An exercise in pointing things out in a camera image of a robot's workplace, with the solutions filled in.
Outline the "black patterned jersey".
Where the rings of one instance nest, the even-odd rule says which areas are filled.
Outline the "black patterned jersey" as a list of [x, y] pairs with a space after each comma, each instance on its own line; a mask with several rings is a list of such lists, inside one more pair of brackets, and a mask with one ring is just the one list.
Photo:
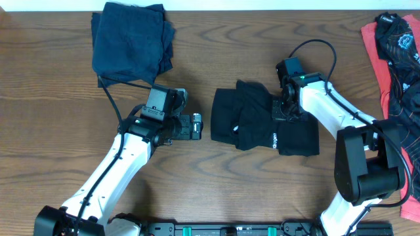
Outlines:
[[413, 166], [411, 195], [419, 200], [419, 53], [413, 29], [397, 14], [375, 18], [378, 57], [385, 60], [391, 78], [388, 116], [397, 122], [400, 143]]

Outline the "red garment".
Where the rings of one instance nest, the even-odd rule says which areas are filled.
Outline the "red garment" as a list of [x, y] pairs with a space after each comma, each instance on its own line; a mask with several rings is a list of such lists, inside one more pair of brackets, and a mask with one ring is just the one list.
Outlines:
[[[419, 37], [419, 20], [414, 18], [412, 14], [406, 15], [403, 17], [405, 21], [408, 22], [410, 26], [414, 26], [414, 36]], [[385, 60], [379, 59], [377, 53], [377, 47], [375, 42], [375, 29], [377, 23], [372, 22], [361, 28], [362, 39], [368, 53], [369, 59], [373, 66], [375, 76], [381, 91], [380, 103], [383, 111], [383, 116], [385, 119], [389, 118], [389, 100], [390, 100], [390, 86], [391, 86], [391, 77], [388, 70], [388, 64]], [[411, 164], [409, 155], [403, 149], [402, 155], [404, 159], [408, 162], [410, 172], [413, 172], [413, 165]], [[404, 197], [408, 189], [407, 184], [400, 190], [401, 198]], [[410, 196], [408, 201], [401, 206], [400, 217], [407, 220], [411, 220], [419, 223], [419, 201], [416, 200], [413, 196]]]

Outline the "folded dark blue garment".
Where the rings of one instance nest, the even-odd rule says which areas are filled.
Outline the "folded dark blue garment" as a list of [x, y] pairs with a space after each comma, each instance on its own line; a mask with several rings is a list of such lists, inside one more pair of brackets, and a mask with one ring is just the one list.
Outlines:
[[175, 29], [162, 4], [139, 7], [107, 2], [91, 15], [93, 71], [98, 87], [156, 77], [173, 68]]

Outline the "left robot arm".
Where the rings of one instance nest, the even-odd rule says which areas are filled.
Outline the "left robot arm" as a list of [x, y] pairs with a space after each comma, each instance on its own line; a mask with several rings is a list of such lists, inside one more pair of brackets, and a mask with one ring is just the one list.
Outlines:
[[133, 114], [83, 186], [60, 208], [45, 206], [35, 218], [34, 235], [146, 235], [142, 224], [111, 213], [134, 175], [157, 147], [173, 140], [199, 140], [201, 115], [175, 115], [162, 121]]

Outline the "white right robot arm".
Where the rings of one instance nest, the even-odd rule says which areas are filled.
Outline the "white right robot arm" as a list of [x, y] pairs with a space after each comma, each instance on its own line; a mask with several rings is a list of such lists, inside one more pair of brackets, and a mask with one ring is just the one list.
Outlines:
[[378, 121], [345, 100], [321, 73], [279, 74], [282, 99], [272, 116], [288, 120], [313, 115], [334, 137], [334, 179], [338, 192], [312, 223], [309, 235], [392, 235], [390, 223], [362, 218], [406, 183], [396, 125]]

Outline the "plain black t-shirt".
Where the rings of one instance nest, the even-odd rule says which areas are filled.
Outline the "plain black t-shirt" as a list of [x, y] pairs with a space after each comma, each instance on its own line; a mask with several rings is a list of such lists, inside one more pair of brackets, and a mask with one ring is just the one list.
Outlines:
[[310, 113], [292, 121], [272, 118], [275, 96], [257, 82], [237, 81], [218, 88], [211, 111], [211, 139], [242, 151], [264, 146], [280, 155], [320, 153], [318, 120]]

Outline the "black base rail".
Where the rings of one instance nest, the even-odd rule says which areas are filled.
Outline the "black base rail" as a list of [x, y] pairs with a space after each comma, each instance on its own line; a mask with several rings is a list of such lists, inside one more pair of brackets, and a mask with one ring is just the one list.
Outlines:
[[142, 228], [146, 236], [304, 236], [323, 235], [310, 222], [260, 225], [150, 223]]

